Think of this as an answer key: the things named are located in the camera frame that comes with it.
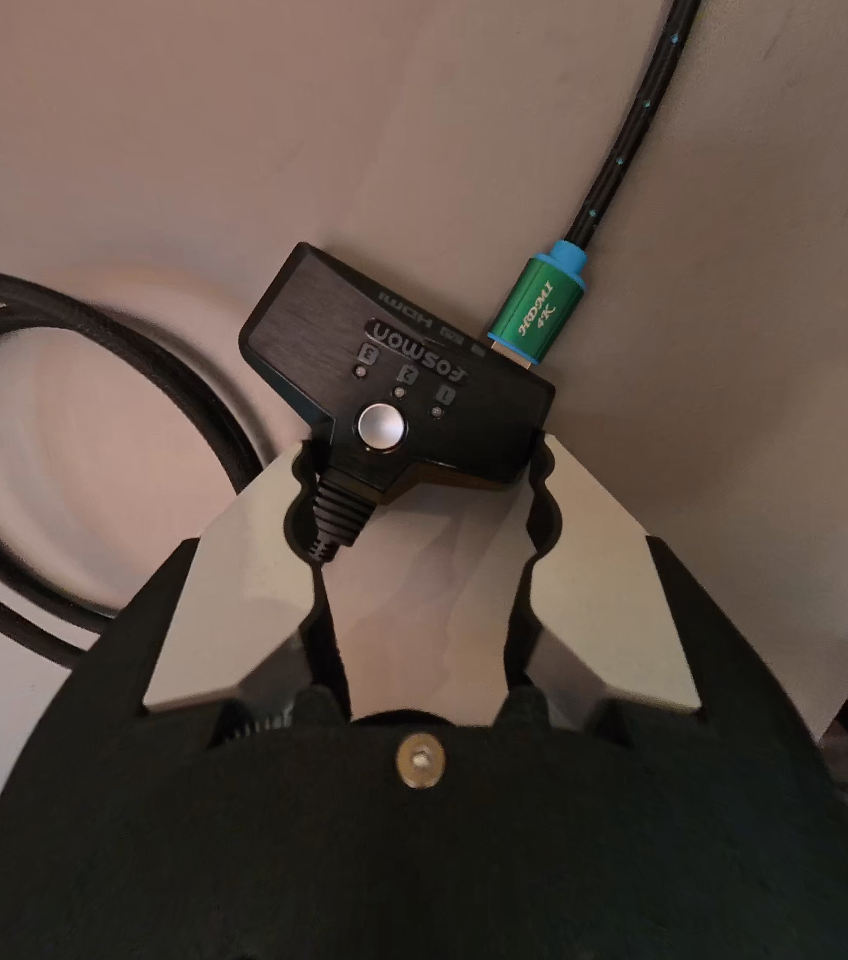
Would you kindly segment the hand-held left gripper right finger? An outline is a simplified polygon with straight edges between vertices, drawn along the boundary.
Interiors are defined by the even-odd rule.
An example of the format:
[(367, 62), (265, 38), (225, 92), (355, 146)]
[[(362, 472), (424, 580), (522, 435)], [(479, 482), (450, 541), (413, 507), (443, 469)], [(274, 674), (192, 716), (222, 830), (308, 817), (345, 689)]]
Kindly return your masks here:
[(509, 690), (550, 724), (589, 724), (610, 701), (702, 706), (642, 525), (551, 434), (527, 467), (532, 546), (503, 649)]

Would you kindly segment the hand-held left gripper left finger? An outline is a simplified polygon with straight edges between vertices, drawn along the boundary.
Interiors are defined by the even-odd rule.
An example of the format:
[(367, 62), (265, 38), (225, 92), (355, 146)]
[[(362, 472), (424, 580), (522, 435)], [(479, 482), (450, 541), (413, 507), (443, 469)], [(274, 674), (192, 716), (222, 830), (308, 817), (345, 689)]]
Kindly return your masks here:
[(143, 696), (152, 711), (235, 700), (260, 721), (327, 690), (352, 717), (321, 566), (311, 444), (281, 453), (205, 529)]

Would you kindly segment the black adapter cable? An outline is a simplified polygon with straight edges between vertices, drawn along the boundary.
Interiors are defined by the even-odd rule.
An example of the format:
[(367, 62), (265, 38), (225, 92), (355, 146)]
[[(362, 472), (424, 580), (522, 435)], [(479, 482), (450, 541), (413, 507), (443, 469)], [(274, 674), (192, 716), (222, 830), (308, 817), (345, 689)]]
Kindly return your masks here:
[[(0, 273), (0, 339), (74, 333), (163, 393), (211, 448), (236, 493), (264, 471), (215, 389), (144, 332)], [(419, 484), (501, 489), (531, 460), (553, 385), (330, 254), (298, 244), (238, 335), (245, 362), (310, 426), (317, 474), (303, 544), (319, 564), (352, 546), (377, 506)], [(116, 612), (73, 598), (0, 541), (0, 582), (100, 634)]]

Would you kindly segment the braided HDMI cable green plugs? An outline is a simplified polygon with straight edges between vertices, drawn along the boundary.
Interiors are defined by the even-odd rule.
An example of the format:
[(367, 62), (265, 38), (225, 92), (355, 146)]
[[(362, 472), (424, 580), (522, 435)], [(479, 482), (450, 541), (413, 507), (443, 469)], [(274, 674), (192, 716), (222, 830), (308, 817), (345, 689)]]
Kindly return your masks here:
[(622, 125), (564, 236), (526, 261), (487, 331), (528, 369), (550, 352), (586, 293), (587, 247), (608, 214), (670, 88), (702, 3), (673, 1)]

